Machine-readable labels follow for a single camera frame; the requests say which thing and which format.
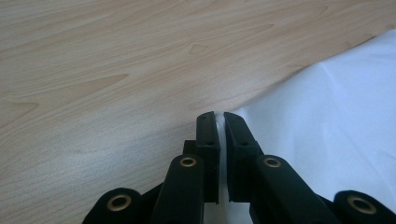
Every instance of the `wood grain surface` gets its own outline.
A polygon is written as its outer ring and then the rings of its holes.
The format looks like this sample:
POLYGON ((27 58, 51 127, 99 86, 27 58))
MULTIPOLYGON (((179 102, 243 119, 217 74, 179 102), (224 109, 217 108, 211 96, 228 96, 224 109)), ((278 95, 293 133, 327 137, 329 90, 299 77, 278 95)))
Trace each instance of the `wood grain surface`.
POLYGON ((395 28, 396 1, 0 1, 0 223, 161 183, 195 119, 395 28))

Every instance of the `black plastic part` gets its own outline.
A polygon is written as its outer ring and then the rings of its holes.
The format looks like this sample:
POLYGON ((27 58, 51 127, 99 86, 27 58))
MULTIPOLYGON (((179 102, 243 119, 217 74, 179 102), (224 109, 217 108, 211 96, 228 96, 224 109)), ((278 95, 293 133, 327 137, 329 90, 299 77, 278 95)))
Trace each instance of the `black plastic part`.
POLYGON ((141 204, 139 208, 139 220, 141 224, 149 223, 151 215, 154 211, 155 203, 157 202, 158 196, 160 195, 163 184, 149 190, 141 197, 141 204))
POLYGON ((396 216, 382 203, 367 194, 354 190, 341 191, 335 195, 336 215, 344 223, 396 224, 396 216))
POLYGON ((83 224, 141 224, 139 208, 141 204, 140 194, 132 189, 113 189, 104 194, 95 204, 90 213, 85 217, 83 224), (120 211, 111 211, 108 208, 109 201, 118 195, 128 195, 131 203, 120 211))
POLYGON ((174 158, 150 223, 201 224, 204 214, 204 171, 204 161, 195 155, 174 158))
POLYGON ((205 161, 205 202, 219 203, 220 144, 214 112, 197 118, 196 154, 205 161))
POLYGON ((195 141, 195 140, 184 141, 183 154, 195 154, 196 155, 197 154, 196 144, 197 144, 197 141, 195 141))
POLYGON ((225 112, 224 118, 230 201, 250 203, 254 187, 254 162, 262 155, 262 149, 242 117, 225 112))
MULTIPOLYGON (((258 186, 254 195, 257 201, 265 201, 276 223, 341 223, 285 160, 260 156, 255 163, 258 186)), ((256 200, 251 206, 256 213, 262 208, 256 200)))

